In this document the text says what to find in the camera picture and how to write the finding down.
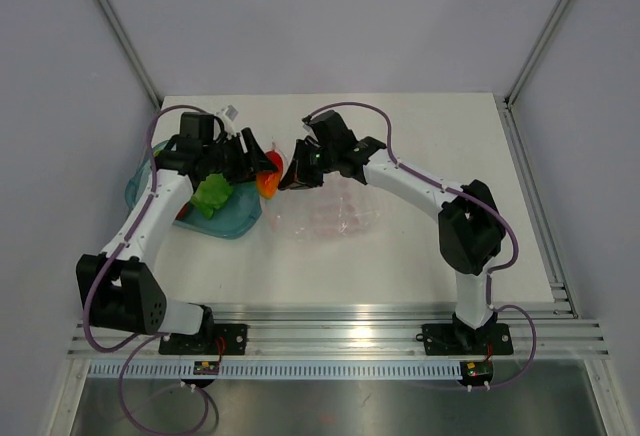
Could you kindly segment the clear pink zip top bag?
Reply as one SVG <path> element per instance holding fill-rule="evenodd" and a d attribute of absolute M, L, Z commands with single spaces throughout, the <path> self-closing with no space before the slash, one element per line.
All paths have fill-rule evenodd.
<path fill-rule="evenodd" d="M 262 217 L 275 235 L 293 241 L 329 240 L 368 233 L 382 215 L 377 195 L 337 173 L 309 190 L 277 191 L 260 199 Z"/>

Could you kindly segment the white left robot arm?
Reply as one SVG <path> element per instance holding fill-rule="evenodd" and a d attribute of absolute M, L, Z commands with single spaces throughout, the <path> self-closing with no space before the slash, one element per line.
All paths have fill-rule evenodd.
<path fill-rule="evenodd" d="M 167 297 L 153 267 L 176 217 L 207 177 L 221 174 L 245 184 L 276 166 L 249 128 L 236 128 L 233 106 L 214 113 L 187 104 L 176 108 L 179 131 L 160 152 L 153 146 L 159 120 L 147 129 L 150 172 L 142 197 L 113 239 L 76 265 L 84 337 L 99 353 L 119 351 L 141 335 L 160 340 L 163 350 L 172 344 L 195 354 L 226 349 L 212 309 Z"/>

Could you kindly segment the red orange mango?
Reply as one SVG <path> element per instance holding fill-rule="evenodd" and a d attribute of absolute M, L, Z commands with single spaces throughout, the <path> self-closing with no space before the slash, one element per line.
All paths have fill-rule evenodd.
<path fill-rule="evenodd" d="M 266 156 L 276 166 L 277 170 L 275 172 L 258 174 L 256 176 L 256 189 L 263 199 L 270 200 L 278 191 L 278 186 L 283 175 L 284 161 L 277 150 L 268 151 Z"/>

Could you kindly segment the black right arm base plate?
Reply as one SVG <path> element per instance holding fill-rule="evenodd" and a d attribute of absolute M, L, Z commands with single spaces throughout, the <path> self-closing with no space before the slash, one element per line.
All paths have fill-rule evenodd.
<path fill-rule="evenodd" d="M 415 335 L 427 356 L 511 356 L 514 354 L 509 327 L 503 323 L 471 329 L 453 323 L 424 324 Z"/>

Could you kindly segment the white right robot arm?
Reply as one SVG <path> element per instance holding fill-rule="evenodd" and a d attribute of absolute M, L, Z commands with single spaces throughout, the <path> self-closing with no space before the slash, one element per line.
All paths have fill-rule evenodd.
<path fill-rule="evenodd" d="M 491 191 L 474 180 L 449 184 L 402 163 L 389 140 L 359 139 L 334 110 L 302 119 L 308 135 L 298 139 L 280 190 L 307 190 L 323 185 L 331 173 L 386 191 L 430 216 L 437 225 L 439 251 L 454 270 L 457 302 L 454 340 L 476 352 L 490 337 L 497 317 L 489 296 L 489 263 L 506 235 Z"/>

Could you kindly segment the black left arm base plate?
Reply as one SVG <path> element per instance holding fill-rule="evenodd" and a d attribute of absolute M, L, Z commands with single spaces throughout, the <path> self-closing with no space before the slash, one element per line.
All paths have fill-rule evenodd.
<path fill-rule="evenodd" d="M 240 323 L 215 323 L 212 333 L 171 334 L 162 339 L 158 352 L 166 356 L 242 356 L 246 352 L 249 326 Z"/>

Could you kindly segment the green lettuce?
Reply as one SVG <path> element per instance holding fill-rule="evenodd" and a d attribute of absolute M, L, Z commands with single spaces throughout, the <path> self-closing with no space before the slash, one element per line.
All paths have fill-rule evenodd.
<path fill-rule="evenodd" d="M 211 174 L 199 184 L 190 202 L 205 219 L 212 219 L 233 193 L 234 188 L 223 175 Z"/>

